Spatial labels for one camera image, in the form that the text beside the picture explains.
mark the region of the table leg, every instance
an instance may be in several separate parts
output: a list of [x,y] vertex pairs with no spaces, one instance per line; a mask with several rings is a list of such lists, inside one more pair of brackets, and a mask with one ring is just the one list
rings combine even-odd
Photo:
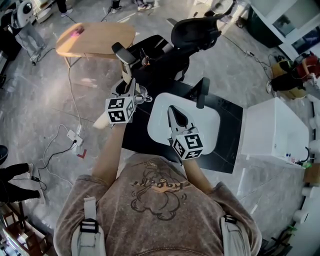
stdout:
[[67,57],[64,57],[64,60],[65,60],[65,62],[66,62],[66,64],[67,64],[68,68],[70,69],[71,66],[70,66],[70,62],[69,62],[68,58],[67,58]]

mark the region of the tile floor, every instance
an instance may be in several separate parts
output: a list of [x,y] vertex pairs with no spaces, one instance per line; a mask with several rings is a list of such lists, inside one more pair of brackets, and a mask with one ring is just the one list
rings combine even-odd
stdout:
[[[136,13],[136,7],[131,1],[122,0],[123,11],[108,15],[107,20],[119,21],[132,15],[126,22],[136,29],[135,42],[154,34],[170,40],[172,27],[166,19],[187,18],[193,1],[161,0],[159,3],[161,6],[156,9]],[[79,0],[74,3],[74,12],[70,17],[76,22],[100,21],[108,7],[108,1]],[[44,23],[37,24],[36,29],[47,43],[45,51],[55,47],[59,35],[72,24],[70,19],[61,18],[59,13],[55,13]],[[225,35],[244,50],[255,53],[260,61],[268,62],[269,54],[279,52],[277,49],[266,48],[255,41],[245,29],[236,26],[232,26]],[[77,130],[79,120],[70,94],[67,71],[64,59],[54,50],[36,66],[32,66],[27,53],[21,50],[17,59],[7,68],[8,78],[14,79],[4,86],[4,90],[0,90],[0,110],[4,113],[0,120],[0,143],[9,148],[4,167],[33,162],[37,168],[41,168],[44,150],[57,134],[59,124]],[[109,128],[96,130],[92,125],[104,111],[105,98],[120,76],[120,64],[117,60],[82,58],[72,67],[72,91],[81,116],[81,136],[84,143],[79,149],[54,157],[49,165],[52,173],[74,182],[77,176],[91,172],[110,134]],[[194,85],[202,76],[210,78],[211,93],[243,108],[272,97],[265,90],[268,79],[262,67],[253,59],[245,57],[224,37],[218,40],[214,48],[191,57],[185,82]],[[311,105],[307,99],[286,103],[309,125]],[[45,155],[45,161],[51,154],[70,146],[71,141],[66,139],[66,134],[66,130],[61,127],[57,139]],[[86,157],[77,157],[84,149],[87,149]],[[122,159],[130,154],[132,152],[123,150]],[[280,168],[253,158],[247,160],[246,156],[238,153],[233,174],[214,170],[204,172],[213,185],[218,181],[225,182],[249,212],[258,205],[252,216],[265,239],[277,236],[291,223],[293,212],[302,201],[304,172],[300,169]],[[25,213],[39,228],[53,233],[71,186],[46,170],[41,170],[40,173],[41,179],[47,184],[46,205],[40,205],[36,199],[27,200],[24,202]],[[39,189],[39,185],[31,181],[15,180],[13,183],[24,188]]]

